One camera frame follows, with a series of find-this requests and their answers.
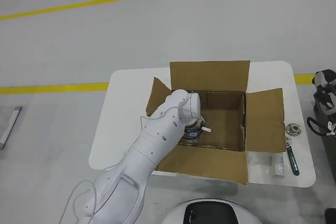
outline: floor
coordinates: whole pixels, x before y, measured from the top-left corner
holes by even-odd
[[[298,86],[305,117],[313,115],[313,91]],[[98,171],[89,167],[88,157],[104,97],[104,92],[0,95],[2,119],[15,105],[24,107],[0,151],[0,224],[57,223],[73,187],[95,178]],[[336,183],[320,137],[308,135],[316,170],[312,187],[151,176],[137,224],[160,223],[176,205],[205,197],[238,203],[263,223],[324,223],[324,210],[336,207]],[[73,222],[69,207],[63,223]]]
[[[75,2],[0,0],[0,15]],[[0,87],[108,82],[119,69],[239,59],[285,60],[295,73],[336,69],[336,1],[120,0],[0,21]],[[298,86],[305,117],[313,115],[313,92]],[[0,95],[2,119],[23,106],[0,151],[0,224],[57,223],[73,187],[95,178],[88,157],[104,97]],[[263,223],[324,223],[324,210],[336,207],[336,183],[320,137],[308,135],[312,187],[151,176],[136,224],[160,223],[176,205],[204,197],[238,203]],[[71,209],[63,223],[74,223]]]

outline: open cardboard box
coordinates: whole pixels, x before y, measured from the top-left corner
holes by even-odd
[[[246,93],[249,67],[250,61],[171,62],[172,90],[155,78],[148,116],[174,90],[197,92],[212,130],[194,145],[182,141],[157,170],[247,184],[246,151],[286,150],[282,89]]]

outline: yellow floor line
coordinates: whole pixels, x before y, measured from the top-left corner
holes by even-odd
[[[73,9],[73,8],[82,8],[82,7],[94,6],[94,5],[97,5],[97,4],[105,4],[105,3],[117,2],[117,1],[118,0],[93,0],[93,1],[89,1],[89,2],[67,4],[65,6],[56,6],[56,7],[51,7],[51,8],[44,8],[42,10],[34,10],[34,11],[30,11],[30,12],[20,12],[20,13],[17,13],[17,14],[0,16],[0,20],[11,20],[13,18],[33,16],[33,15],[49,13],[49,12],[56,12],[56,11],[63,11],[63,10],[70,10],[70,9]]]
[[[296,74],[294,78],[297,85],[312,85],[311,80],[314,78],[314,74]],[[58,92],[107,91],[108,85],[108,82],[99,82],[70,85],[0,87],[0,94],[52,94]]]
[[[0,87],[0,94],[52,94],[57,92],[107,91],[108,82],[71,85]]]
[[[296,74],[294,75],[295,83],[297,85],[312,85],[312,79],[314,78],[315,74]]]

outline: black cable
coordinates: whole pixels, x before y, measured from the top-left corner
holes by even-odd
[[[94,215],[95,215],[97,212],[99,212],[99,211],[101,210],[101,208],[103,208],[103,206],[108,202],[108,200],[111,198],[113,192],[116,190],[117,186],[118,186],[118,183],[117,183],[117,185],[115,186],[115,188],[113,189],[111,195],[107,198],[107,200],[105,201],[105,203],[103,203],[103,205],[102,205],[102,206],[101,206],[101,207],[94,213]]]
[[[325,136],[328,136],[328,135],[327,135],[328,133],[331,133],[331,131],[330,131],[327,127],[323,126],[322,124],[320,124],[317,120],[315,120],[315,119],[312,118],[312,117],[308,117],[307,120],[306,120],[306,122],[307,122],[307,126],[309,126],[309,128],[311,129],[311,131],[314,132],[315,134],[317,134],[318,136],[325,137]],[[316,131],[316,130],[312,127],[311,122],[313,122],[313,123],[316,124],[319,128],[321,128],[321,129],[323,129],[324,131],[326,131],[326,133],[320,133],[320,132]]]

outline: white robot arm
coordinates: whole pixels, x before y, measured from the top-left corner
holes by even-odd
[[[198,94],[176,90],[143,125],[128,154],[115,168],[96,180],[97,203],[88,199],[80,224],[132,224],[141,213],[148,178],[178,144],[187,125],[200,116]]]

